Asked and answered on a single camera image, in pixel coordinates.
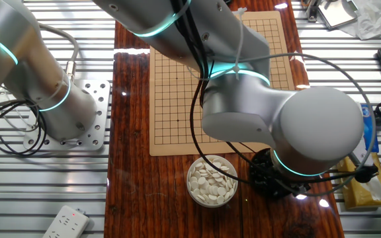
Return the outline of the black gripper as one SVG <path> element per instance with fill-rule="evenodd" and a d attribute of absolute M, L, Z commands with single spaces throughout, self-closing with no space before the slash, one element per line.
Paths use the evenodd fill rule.
<path fill-rule="evenodd" d="M 311 179 L 302 177 L 286 177 L 284 175 L 275 175 L 277 196 L 296 195 L 298 192 L 307 192 L 311 189 L 309 182 Z"/>

